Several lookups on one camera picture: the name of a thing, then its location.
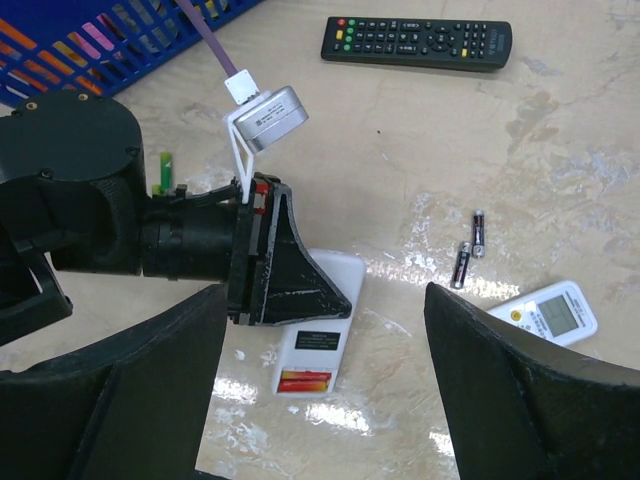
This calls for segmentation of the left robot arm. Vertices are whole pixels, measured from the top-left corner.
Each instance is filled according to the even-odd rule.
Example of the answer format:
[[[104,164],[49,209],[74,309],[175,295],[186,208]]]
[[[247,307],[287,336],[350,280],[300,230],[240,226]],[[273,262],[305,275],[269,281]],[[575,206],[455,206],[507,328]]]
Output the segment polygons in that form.
[[[304,247],[291,190],[255,173],[202,194],[146,189],[122,104],[50,91],[1,120],[1,340],[69,317],[59,271],[221,282],[242,325],[345,318],[353,303]]]

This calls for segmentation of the orange battery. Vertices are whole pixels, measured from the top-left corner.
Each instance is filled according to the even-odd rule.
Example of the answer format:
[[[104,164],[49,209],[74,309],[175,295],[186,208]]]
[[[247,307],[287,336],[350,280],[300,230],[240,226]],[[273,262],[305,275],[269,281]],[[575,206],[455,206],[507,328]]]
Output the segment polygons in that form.
[[[328,390],[329,382],[326,380],[281,380],[278,392],[285,394],[321,394]]]
[[[331,380],[331,372],[316,372],[316,371],[294,371],[283,370],[281,373],[281,381],[324,381],[329,382]]]

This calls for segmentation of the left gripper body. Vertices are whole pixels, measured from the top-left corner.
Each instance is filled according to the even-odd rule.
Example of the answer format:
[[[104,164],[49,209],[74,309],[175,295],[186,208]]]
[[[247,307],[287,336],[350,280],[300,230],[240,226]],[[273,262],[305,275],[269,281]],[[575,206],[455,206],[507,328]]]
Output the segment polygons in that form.
[[[271,189],[278,177],[257,172],[250,181],[249,202],[243,204],[238,195],[237,219],[231,250],[231,264],[227,280],[227,308],[229,319],[236,325],[250,325],[251,300],[255,279],[258,244],[262,220],[270,212]]]

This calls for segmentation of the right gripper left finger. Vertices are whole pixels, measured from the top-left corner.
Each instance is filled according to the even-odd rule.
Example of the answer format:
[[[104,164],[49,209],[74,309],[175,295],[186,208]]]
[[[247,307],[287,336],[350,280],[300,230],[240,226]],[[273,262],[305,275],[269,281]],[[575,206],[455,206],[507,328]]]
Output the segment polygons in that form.
[[[223,285],[82,349],[1,374],[5,479],[200,479],[227,326]]]

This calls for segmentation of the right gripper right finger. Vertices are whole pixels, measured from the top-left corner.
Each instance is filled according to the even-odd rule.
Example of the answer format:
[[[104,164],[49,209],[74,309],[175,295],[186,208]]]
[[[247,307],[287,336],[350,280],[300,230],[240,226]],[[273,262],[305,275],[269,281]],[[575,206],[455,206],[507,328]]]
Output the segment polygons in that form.
[[[436,283],[424,320],[461,478],[638,478],[638,371],[543,340]]]

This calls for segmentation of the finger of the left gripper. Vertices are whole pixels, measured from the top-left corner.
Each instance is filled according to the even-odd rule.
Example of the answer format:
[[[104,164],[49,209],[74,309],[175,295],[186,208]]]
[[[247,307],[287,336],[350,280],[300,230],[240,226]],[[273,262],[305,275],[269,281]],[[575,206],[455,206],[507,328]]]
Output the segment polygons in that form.
[[[269,193],[259,323],[286,325],[348,317],[352,302],[312,258],[300,238],[291,189],[283,183],[272,183]]]

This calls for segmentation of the white red remote control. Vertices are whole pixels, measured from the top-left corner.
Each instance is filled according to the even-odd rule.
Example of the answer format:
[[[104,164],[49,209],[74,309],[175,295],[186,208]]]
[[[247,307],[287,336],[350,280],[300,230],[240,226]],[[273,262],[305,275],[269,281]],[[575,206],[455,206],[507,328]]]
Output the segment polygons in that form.
[[[308,321],[284,327],[272,381],[273,393],[280,396],[319,398],[334,390],[365,278],[365,263],[357,256],[313,249],[311,257],[346,295],[351,302],[351,313],[346,318]],[[278,392],[283,370],[331,372],[332,377],[326,393],[285,394]]]

